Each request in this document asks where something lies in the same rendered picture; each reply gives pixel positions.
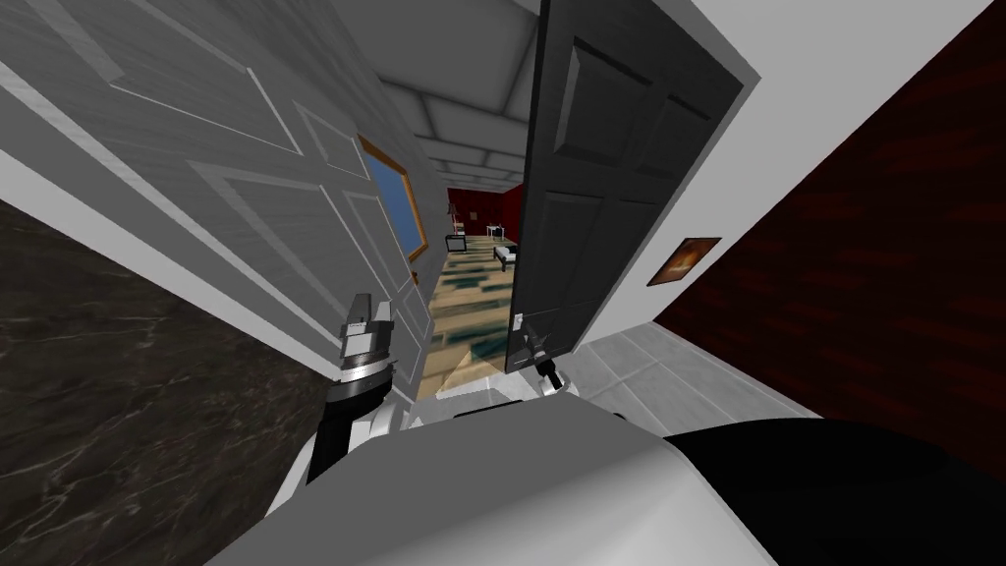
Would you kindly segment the small orange framed picture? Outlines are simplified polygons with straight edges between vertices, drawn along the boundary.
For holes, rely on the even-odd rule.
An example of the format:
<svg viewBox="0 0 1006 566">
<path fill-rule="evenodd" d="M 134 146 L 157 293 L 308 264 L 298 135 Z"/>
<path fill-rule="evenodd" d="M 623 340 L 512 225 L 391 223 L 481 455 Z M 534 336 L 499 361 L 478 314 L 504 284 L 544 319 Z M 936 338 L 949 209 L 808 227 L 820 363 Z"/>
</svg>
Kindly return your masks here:
<svg viewBox="0 0 1006 566">
<path fill-rule="evenodd" d="M 718 237 L 684 239 L 647 286 L 684 279 L 720 241 L 721 238 Z"/>
</svg>

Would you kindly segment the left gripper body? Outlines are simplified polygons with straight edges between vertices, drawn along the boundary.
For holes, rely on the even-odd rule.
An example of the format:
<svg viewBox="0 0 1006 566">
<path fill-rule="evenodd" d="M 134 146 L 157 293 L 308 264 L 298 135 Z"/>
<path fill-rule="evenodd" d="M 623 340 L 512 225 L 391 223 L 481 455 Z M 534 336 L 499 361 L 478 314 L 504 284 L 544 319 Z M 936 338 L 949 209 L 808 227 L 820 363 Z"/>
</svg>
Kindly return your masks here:
<svg viewBox="0 0 1006 566">
<path fill-rule="evenodd" d="M 394 320 L 348 320 L 340 329 L 342 364 L 367 364 L 390 358 Z"/>
</svg>

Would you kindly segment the dark panelled door leaf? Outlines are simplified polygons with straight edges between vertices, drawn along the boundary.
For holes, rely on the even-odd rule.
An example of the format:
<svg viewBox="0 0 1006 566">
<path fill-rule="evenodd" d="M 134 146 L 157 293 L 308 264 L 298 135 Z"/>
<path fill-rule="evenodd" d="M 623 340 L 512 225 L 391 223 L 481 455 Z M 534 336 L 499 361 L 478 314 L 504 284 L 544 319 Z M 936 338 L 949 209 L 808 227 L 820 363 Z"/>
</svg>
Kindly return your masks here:
<svg viewBox="0 0 1006 566">
<path fill-rule="evenodd" d="M 695 0 L 541 0 L 504 369 L 585 337 L 754 70 Z"/>
</svg>

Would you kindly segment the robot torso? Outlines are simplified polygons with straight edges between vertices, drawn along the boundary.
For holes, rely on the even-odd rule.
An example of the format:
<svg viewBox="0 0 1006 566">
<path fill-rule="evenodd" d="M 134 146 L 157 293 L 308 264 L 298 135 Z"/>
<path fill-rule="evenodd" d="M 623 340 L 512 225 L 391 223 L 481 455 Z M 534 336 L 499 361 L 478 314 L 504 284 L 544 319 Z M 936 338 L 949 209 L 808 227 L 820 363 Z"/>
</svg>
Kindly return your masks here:
<svg viewBox="0 0 1006 566">
<path fill-rule="evenodd" d="M 777 566 L 679 450 L 568 393 L 373 438 L 206 566 Z"/>
</svg>

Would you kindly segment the grey panelled door leaf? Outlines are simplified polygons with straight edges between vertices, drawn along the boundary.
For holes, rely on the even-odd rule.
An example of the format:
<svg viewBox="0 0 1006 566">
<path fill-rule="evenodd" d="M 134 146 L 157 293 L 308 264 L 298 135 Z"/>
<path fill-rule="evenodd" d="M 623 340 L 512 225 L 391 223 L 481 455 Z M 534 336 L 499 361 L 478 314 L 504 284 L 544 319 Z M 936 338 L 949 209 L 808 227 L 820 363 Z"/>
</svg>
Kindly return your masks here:
<svg viewBox="0 0 1006 566">
<path fill-rule="evenodd" d="M 360 143 L 408 172 L 410 263 Z M 0 0 L 0 200 L 327 376 L 389 301 L 420 391 L 447 192 L 332 0 Z"/>
</svg>

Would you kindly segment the gold framed blue picture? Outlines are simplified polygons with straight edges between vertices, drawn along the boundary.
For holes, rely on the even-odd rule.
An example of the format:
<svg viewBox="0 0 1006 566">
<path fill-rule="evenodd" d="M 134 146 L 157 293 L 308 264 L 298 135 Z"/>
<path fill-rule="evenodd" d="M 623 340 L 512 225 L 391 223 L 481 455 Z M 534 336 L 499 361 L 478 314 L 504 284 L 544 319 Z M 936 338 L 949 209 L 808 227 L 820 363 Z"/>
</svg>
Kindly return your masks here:
<svg viewBox="0 0 1006 566">
<path fill-rule="evenodd" d="M 428 248 L 420 209 L 407 170 L 364 136 L 360 143 L 402 251 L 413 263 Z"/>
</svg>

